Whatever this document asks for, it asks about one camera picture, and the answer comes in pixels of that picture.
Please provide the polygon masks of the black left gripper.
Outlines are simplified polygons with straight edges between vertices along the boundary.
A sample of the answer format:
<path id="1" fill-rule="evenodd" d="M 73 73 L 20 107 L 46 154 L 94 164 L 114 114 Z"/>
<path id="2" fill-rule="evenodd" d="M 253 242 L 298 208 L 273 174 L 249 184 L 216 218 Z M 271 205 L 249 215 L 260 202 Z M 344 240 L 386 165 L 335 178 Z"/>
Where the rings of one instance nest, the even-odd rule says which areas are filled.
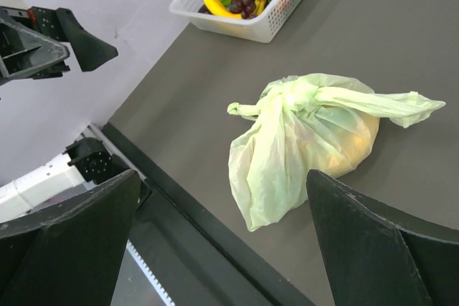
<path id="1" fill-rule="evenodd" d="M 69 9 L 55 11 L 80 69 L 92 72 L 118 56 L 111 44 L 86 31 Z M 69 49 L 40 29 L 33 10 L 21 0 L 1 0 L 1 84 L 62 77 L 70 71 Z"/>

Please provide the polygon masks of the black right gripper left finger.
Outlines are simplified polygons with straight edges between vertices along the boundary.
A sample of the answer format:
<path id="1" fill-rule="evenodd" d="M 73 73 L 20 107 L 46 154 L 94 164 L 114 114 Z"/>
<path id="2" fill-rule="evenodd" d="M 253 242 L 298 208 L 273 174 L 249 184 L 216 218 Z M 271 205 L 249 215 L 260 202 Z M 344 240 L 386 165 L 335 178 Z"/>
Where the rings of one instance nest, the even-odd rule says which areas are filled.
<path id="1" fill-rule="evenodd" d="M 1 224 L 2 305 L 109 305 L 141 188 L 127 170 Z"/>

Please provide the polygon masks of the light green plastic bag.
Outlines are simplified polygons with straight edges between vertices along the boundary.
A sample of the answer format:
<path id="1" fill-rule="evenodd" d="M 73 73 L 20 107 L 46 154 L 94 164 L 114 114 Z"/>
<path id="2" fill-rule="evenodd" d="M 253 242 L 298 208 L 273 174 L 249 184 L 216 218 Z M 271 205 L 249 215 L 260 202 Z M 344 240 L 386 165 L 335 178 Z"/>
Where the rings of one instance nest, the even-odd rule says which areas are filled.
<path id="1" fill-rule="evenodd" d="M 230 115 L 252 122 L 229 147 L 229 184 L 246 227 L 280 221 L 308 199 L 311 170 L 338 178 L 372 151 L 379 121 L 408 128 L 444 106 L 418 92 L 380 94 L 352 77 L 313 73 L 270 82 Z"/>

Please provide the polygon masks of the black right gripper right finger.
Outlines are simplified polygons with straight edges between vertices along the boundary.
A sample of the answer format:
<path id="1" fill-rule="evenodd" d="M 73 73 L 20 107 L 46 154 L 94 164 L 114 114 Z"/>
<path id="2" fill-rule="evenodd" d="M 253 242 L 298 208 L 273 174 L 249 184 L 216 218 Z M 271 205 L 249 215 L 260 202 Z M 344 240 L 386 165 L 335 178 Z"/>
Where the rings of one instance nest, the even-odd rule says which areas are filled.
<path id="1" fill-rule="evenodd" d="M 306 188 L 336 305 L 458 304 L 458 230 L 318 170 L 308 172 Z"/>

